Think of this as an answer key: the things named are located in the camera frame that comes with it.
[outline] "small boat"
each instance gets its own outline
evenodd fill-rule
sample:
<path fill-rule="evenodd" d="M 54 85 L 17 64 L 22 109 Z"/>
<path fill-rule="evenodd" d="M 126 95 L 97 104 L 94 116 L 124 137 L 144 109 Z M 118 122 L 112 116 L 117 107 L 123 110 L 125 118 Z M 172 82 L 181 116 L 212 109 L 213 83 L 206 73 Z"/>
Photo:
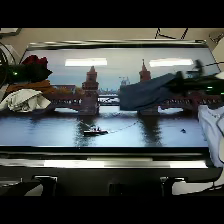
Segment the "small boat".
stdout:
<path fill-rule="evenodd" d="M 108 134 L 108 131 L 103 131 L 98 129 L 91 129 L 89 131 L 84 131 L 85 136 L 94 136 L 94 135 L 105 135 Z"/>

